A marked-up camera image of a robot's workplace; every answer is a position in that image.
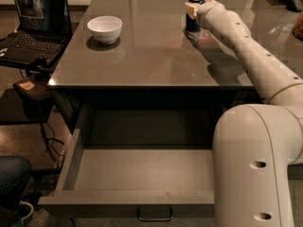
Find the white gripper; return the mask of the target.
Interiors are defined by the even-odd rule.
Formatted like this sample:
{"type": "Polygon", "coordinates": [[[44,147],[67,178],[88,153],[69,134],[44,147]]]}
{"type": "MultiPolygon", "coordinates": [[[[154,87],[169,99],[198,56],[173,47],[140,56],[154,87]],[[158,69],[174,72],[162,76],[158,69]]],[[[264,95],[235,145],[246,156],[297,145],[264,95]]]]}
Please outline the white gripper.
{"type": "Polygon", "coordinates": [[[185,10],[190,19],[197,17],[200,24],[203,25],[209,17],[218,15],[225,10],[225,7],[216,0],[205,0],[203,4],[185,2],[185,10]]]}

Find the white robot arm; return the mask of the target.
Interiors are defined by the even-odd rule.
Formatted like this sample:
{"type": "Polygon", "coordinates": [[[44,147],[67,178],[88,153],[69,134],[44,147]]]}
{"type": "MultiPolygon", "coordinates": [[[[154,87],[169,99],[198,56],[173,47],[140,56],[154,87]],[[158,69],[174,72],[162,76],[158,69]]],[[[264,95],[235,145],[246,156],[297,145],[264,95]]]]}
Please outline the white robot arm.
{"type": "Polygon", "coordinates": [[[217,227],[294,227],[288,168],[303,163],[303,79],[256,42],[234,11],[188,0],[187,18],[235,53],[261,98],[227,110],[213,135],[217,227]]]}

